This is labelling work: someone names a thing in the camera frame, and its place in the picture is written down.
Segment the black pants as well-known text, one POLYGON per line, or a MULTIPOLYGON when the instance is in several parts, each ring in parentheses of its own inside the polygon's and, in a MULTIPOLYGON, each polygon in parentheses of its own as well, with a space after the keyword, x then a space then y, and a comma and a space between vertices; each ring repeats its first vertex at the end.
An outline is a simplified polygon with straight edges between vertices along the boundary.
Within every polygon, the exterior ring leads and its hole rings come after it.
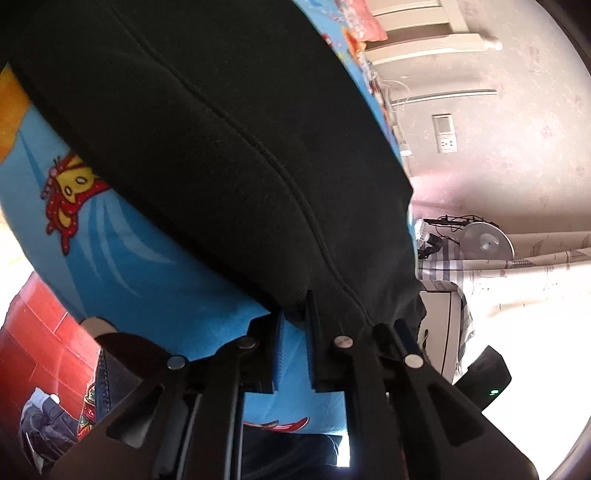
POLYGON ((361 89, 291 1, 9 1, 8 63, 57 134, 270 310, 346 333, 425 315, 411 184, 361 89))

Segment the white nightstand cabinet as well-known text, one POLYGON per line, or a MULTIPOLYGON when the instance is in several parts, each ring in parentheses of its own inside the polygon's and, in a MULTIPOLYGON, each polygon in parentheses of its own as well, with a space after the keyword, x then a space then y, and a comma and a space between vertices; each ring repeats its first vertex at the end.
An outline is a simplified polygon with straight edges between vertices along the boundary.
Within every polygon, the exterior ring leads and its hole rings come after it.
POLYGON ((418 343, 426 359, 452 383, 459 360, 462 313, 457 292, 423 291, 426 308, 418 343))

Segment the checkered quilt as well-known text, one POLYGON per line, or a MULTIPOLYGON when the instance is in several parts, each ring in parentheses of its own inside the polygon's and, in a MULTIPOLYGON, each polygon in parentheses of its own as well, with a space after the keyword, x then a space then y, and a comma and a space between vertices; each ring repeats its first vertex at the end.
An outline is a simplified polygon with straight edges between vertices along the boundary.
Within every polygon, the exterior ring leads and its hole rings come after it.
POLYGON ((455 376, 461 377, 467 370, 467 366, 463 363, 467 342, 472 339, 474 333, 473 317, 463 291, 467 274, 464 271, 464 256, 459 245, 445 241, 442 249, 437 253, 431 254, 427 259, 419 260, 418 278, 429 286, 433 286, 436 291, 451 291, 460 297, 460 338, 455 376))

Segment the silver fan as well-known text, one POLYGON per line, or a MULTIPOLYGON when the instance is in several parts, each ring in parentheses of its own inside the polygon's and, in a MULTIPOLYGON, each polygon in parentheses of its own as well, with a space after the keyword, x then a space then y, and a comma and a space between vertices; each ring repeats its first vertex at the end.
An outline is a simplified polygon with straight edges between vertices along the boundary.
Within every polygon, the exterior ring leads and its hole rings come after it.
POLYGON ((460 236, 460 250, 468 260, 513 260, 515 249, 509 237, 488 222, 472 222, 460 236))

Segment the blue cartoon bed sheet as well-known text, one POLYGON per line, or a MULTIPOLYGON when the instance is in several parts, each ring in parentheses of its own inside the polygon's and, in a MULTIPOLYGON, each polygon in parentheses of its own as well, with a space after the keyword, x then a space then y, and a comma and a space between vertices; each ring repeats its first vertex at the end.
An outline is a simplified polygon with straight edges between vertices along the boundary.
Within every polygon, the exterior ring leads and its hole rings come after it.
MULTIPOLYGON (((338 1, 293 1, 327 40, 346 53, 348 21, 338 1)), ((352 73, 353 59, 342 59, 352 73)), ((214 353, 266 309, 247 298, 150 224, 72 153, 29 101, 9 67, 1 74, 1 207, 41 280, 76 320, 101 317, 163 336, 189 360, 214 353), (62 227, 57 206, 73 206, 77 233, 62 227)), ((360 85, 361 73, 352 73, 360 85)), ((245 426, 297 434, 346 431, 342 393, 315 393, 304 331, 280 323, 273 395, 247 394, 245 426)))

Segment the silver floor lamp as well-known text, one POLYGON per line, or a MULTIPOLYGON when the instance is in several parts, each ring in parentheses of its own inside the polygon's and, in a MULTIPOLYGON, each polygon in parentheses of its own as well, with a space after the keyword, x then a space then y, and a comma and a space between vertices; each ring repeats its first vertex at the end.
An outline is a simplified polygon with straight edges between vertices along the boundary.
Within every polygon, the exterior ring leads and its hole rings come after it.
POLYGON ((498 91, 496 89, 472 89, 472 90, 457 90, 442 93, 432 93, 418 96, 411 96, 408 98, 391 100, 392 106, 410 105, 416 103, 424 103, 438 100, 448 100, 457 98, 471 98, 482 96, 496 96, 498 91))

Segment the white headboard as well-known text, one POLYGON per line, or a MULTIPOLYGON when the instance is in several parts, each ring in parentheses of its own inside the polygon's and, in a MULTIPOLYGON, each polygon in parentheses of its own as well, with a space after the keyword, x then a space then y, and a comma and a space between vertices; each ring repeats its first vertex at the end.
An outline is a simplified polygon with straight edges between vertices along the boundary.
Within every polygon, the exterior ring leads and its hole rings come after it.
POLYGON ((370 1, 370 12, 387 39, 370 43, 366 55, 375 65, 452 53, 500 51, 497 38, 470 30, 456 0, 370 1))

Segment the pink floral blanket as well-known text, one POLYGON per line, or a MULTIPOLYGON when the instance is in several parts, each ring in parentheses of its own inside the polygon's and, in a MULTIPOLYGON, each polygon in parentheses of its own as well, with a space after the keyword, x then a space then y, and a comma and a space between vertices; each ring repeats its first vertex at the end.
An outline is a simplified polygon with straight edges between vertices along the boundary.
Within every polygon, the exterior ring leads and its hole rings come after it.
POLYGON ((363 0, 338 0, 335 4, 339 7, 353 31, 356 40, 362 42, 380 42, 388 39, 384 27, 370 12, 367 3, 363 0))

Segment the grey wall socket panel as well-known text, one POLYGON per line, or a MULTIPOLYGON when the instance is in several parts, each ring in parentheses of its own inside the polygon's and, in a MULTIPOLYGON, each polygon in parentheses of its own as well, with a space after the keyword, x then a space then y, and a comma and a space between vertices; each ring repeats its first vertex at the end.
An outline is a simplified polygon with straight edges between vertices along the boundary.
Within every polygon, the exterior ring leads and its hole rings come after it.
POLYGON ((438 152, 441 154, 458 151, 455 125, 451 114, 433 116, 438 152))

